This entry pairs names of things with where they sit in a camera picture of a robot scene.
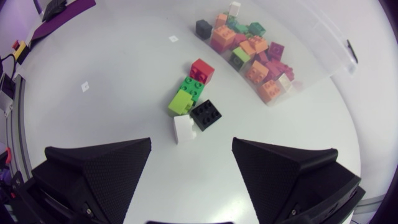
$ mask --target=round white table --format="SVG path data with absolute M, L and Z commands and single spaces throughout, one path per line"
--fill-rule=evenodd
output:
M 338 162 L 360 175 L 354 124 L 333 82 L 325 78 L 266 106 L 195 36 L 192 7 L 188 1 L 98 0 L 39 42 L 21 74 L 32 167 L 45 160 L 47 146 L 150 137 L 152 152 L 125 223 L 258 223 L 231 152 L 234 136 L 303 149 L 334 147 Z M 171 42 L 172 35 L 178 41 Z M 177 145 L 167 105 L 198 58 L 215 68 L 198 105 L 210 99 L 223 117 L 204 132 L 195 125 L 197 138 Z

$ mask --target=transparent storage container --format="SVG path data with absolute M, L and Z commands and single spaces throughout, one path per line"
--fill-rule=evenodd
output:
M 227 14 L 231 3 L 229 0 L 196 3 L 195 19 L 204 19 L 213 26 L 211 37 L 204 40 L 210 47 L 213 46 L 216 18 L 219 14 Z M 289 85 L 280 86 L 279 77 L 274 78 L 280 94 L 271 100 L 263 99 L 267 105 L 280 103 L 336 73 L 352 75 L 356 71 L 357 62 L 348 40 L 312 0 L 244 0 L 238 3 L 241 4 L 236 16 L 238 24 L 260 23 L 266 30 L 262 37 L 268 45 L 275 42 L 285 47 L 280 62 L 293 69 L 294 79 Z M 232 50 L 226 50 L 220 57 L 230 60 Z M 246 74 L 253 63 L 254 59 L 237 72 L 246 80 L 242 85 L 249 85 L 260 96 L 258 88 L 265 85 L 269 77 L 257 84 L 248 79 Z

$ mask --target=cable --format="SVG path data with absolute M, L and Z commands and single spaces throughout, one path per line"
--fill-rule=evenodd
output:
M 2 61 L 4 61 L 5 59 L 7 59 L 10 56 L 12 56 L 12 58 L 14 59 L 14 66 L 12 68 L 12 74 L 11 74 L 11 80 L 12 80 L 12 78 L 14 78 L 15 69 L 16 69 L 16 66 L 17 66 L 17 60 L 15 59 L 15 56 L 13 54 L 9 54 L 3 59 L 0 58 L 0 64 L 2 64 Z

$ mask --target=yellow object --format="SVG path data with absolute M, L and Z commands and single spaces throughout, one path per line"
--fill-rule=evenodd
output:
M 25 42 L 23 40 L 21 40 L 21 42 L 19 43 L 18 50 L 14 51 L 14 53 L 12 53 L 15 57 L 15 60 L 17 60 L 19 58 L 20 54 L 25 49 L 25 47 L 26 47 Z

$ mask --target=pile of lego bricks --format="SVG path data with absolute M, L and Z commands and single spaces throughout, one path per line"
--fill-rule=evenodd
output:
M 281 62 L 285 47 L 268 42 L 262 36 L 265 28 L 258 22 L 250 25 L 237 20 L 241 4 L 232 2 L 229 11 L 218 14 L 215 28 L 205 20 L 197 21 L 196 33 L 202 39 L 211 38 L 210 45 L 219 54 L 230 51 L 229 64 L 238 72 L 246 65 L 246 78 L 256 85 L 261 99 L 268 103 L 288 92 L 294 80 L 293 69 Z
M 192 106 L 195 106 L 205 85 L 210 82 L 215 69 L 202 59 L 196 60 L 190 70 L 189 77 L 181 83 L 177 94 L 169 104 L 169 110 L 174 116 L 174 131 L 177 143 L 189 141 L 196 137 L 192 131 L 193 122 L 204 131 L 215 121 L 221 118 L 220 112 L 213 106 L 210 100 L 194 108 L 189 117 L 187 114 Z

